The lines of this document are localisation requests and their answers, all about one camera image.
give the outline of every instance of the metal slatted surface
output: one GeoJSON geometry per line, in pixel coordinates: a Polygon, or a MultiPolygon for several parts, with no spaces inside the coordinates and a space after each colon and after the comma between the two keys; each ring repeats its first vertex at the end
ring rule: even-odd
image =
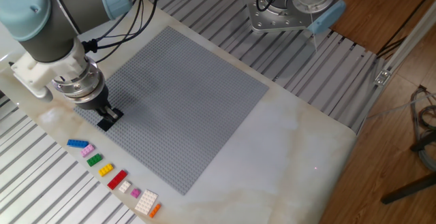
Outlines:
{"type": "Polygon", "coordinates": [[[254,33],[243,0],[159,0],[158,7],[358,132],[384,60],[333,32],[254,33]]]}
{"type": "Polygon", "coordinates": [[[0,223],[142,223],[7,97],[0,98],[0,223]]]}

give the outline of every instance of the white marble surface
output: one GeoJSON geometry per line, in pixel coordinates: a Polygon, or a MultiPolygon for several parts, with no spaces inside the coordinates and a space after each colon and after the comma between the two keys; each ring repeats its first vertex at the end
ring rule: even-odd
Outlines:
{"type": "MultiPolygon", "coordinates": [[[[147,2],[146,6],[148,10],[144,15],[147,17],[151,4],[147,2]]],[[[134,13],[130,12],[114,34],[126,32],[133,17],[134,13]]],[[[111,24],[80,38],[100,36],[111,24]]],[[[119,170],[124,169],[128,171],[127,179],[133,186],[159,194],[157,202],[162,203],[162,208],[154,219],[136,213],[146,223],[317,223],[354,145],[354,132],[161,10],[157,10],[150,26],[140,37],[122,45],[99,65],[105,76],[111,76],[167,26],[270,87],[185,196],[75,114],[74,105],[67,103],[60,94],[53,92],[51,103],[34,98],[12,75],[7,62],[18,58],[22,49],[2,28],[0,90],[102,183],[107,184],[119,170]],[[70,138],[90,141],[96,152],[104,156],[103,162],[90,168],[80,156],[80,150],[65,146],[70,138]],[[97,171],[107,163],[112,163],[115,170],[102,178],[97,171]]],[[[98,60],[108,51],[90,56],[98,60]]],[[[117,188],[113,191],[134,210],[138,200],[129,192],[122,194],[117,188]]]]}

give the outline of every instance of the yellow lego brick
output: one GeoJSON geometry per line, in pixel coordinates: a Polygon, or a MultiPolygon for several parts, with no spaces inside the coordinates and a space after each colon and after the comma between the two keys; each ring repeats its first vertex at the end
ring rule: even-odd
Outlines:
{"type": "Polygon", "coordinates": [[[104,166],[102,169],[100,169],[98,171],[98,173],[100,174],[100,176],[105,176],[107,173],[109,173],[113,169],[114,168],[112,167],[112,165],[110,163],[108,163],[106,166],[104,166]]]}

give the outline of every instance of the lego brick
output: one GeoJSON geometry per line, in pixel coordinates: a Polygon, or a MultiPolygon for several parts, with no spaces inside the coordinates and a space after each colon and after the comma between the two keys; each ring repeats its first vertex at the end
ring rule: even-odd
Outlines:
{"type": "Polygon", "coordinates": [[[83,150],[80,151],[80,154],[82,155],[82,157],[86,157],[88,154],[90,154],[93,151],[94,151],[93,145],[89,144],[88,146],[83,148],[83,150]]]}
{"type": "Polygon", "coordinates": [[[102,156],[97,153],[93,157],[87,160],[90,167],[93,167],[96,163],[100,162],[102,160],[102,156]]]}
{"type": "Polygon", "coordinates": [[[138,198],[139,194],[141,193],[141,191],[134,189],[130,195],[134,196],[135,198],[138,198]]]}
{"type": "Polygon", "coordinates": [[[151,211],[149,216],[151,218],[155,217],[155,214],[157,213],[157,211],[159,211],[160,208],[161,208],[161,204],[157,204],[156,207],[151,211]]]}
{"type": "Polygon", "coordinates": [[[157,199],[156,193],[146,190],[144,194],[142,194],[142,197],[139,199],[138,204],[136,204],[135,210],[144,214],[148,214],[151,209],[151,206],[153,206],[156,199],[157,199]]]}
{"type": "Polygon", "coordinates": [[[121,187],[119,188],[121,193],[125,193],[127,191],[127,189],[130,187],[130,182],[125,181],[123,182],[123,184],[121,185],[121,187]]]}
{"type": "Polygon", "coordinates": [[[268,90],[170,27],[106,85],[110,103],[126,112],[116,126],[102,131],[96,112],[74,110],[183,195],[268,90]]]}
{"type": "Polygon", "coordinates": [[[87,141],[81,141],[81,140],[72,140],[69,139],[67,142],[67,146],[76,147],[76,148],[85,148],[88,146],[87,141]]]}
{"type": "Polygon", "coordinates": [[[108,187],[112,190],[115,189],[118,184],[126,177],[127,173],[124,170],[121,170],[109,183],[108,187]]]}
{"type": "Polygon", "coordinates": [[[111,172],[114,169],[114,167],[108,163],[106,166],[104,166],[103,168],[101,168],[98,171],[98,174],[100,174],[100,176],[105,176],[107,173],[111,172]]]}

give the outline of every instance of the pink lego brick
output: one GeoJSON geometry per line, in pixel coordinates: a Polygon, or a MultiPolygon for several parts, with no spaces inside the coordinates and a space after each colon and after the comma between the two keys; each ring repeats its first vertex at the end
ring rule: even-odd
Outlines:
{"type": "Polygon", "coordinates": [[[135,198],[138,198],[139,194],[141,193],[141,191],[134,189],[130,195],[134,196],[135,198]]]}
{"type": "Polygon", "coordinates": [[[80,154],[82,155],[82,157],[86,157],[88,154],[90,154],[92,151],[94,151],[94,147],[93,145],[88,145],[85,148],[83,148],[83,150],[80,151],[80,154]]]}

